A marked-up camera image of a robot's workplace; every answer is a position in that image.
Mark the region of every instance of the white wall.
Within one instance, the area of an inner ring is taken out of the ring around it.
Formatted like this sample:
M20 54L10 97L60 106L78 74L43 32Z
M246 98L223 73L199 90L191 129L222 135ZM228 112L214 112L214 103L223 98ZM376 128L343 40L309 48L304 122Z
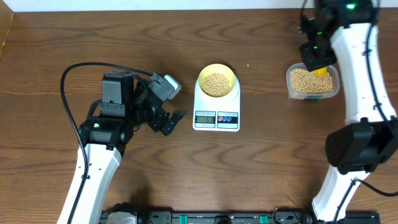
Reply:
M303 0L3 0L14 12L300 8ZM382 0L398 7L398 0ZM313 7L308 0L307 7Z

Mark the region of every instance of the robotic arm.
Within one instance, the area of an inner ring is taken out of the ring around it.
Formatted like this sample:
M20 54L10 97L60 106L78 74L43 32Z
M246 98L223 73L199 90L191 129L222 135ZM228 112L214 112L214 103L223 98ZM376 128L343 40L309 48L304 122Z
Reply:
M352 185L352 180L364 180L395 152L397 143L388 126L397 131L397 115L384 87L377 27L373 26L377 11L371 0L318 0L315 10L314 19L301 15L301 31L309 42L300 52L308 70L339 61L346 102L346 127L326 140L330 166L320 192L311 201L311 219L317 223L344 218L359 186ZM391 120L386 121L378 111L373 89L384 117Z
M89 163L88 177L76 201L85 166L79 148L75 175L58 224L67 223L68 219L71 223L98 223L109 183L134 131L147 123L153 131L167 136L187 113L174 111L169 118L170 114L162 108L181 89L172 77L154 73L150 79L152 83L131 72L105 73L102 100L92 104L79 128ZM99 116L93 116L98 105Z

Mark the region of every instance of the white digital scale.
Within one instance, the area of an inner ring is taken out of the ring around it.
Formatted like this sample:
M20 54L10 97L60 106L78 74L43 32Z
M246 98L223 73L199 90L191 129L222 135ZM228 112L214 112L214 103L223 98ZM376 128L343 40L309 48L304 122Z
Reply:
M212 97L201 89L203 79L212 73L222 73L231 91L222 97ZM241 126L241 85L230 68L213 64L204 68L195 84L193 128L197 131L239 131Z

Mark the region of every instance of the wooden table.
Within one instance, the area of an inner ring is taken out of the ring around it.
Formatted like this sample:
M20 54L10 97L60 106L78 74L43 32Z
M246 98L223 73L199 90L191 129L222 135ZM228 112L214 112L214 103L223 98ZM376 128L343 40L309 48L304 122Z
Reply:
M17 13L0 63L0 223L54 223L76 166L78 143L59 90L78 62L109 62L170 74L182 91L168 111L187 109L170 136L143 126L127 145L105 208L115 203L175 210L303 208L320 190L327 135L344 126L343 90L311 103L290 100L286 70L301 62L298 10ZM379 53L398 108L398 9L380 17ZM241 82L238 133L192 129L193 90L202 68L229 65ZM67 98L76 122L101 98L105 67L72 71ZM398 188L398 154L370 175ZM348 210L396 223L396 198L360 187Z

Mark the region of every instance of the green light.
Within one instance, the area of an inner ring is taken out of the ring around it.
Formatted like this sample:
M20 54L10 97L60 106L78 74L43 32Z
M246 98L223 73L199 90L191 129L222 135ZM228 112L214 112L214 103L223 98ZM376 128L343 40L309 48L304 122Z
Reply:
M356 6L355 4L347 4L346 5L347 9L351 9L351 10L355 9L355 6Z

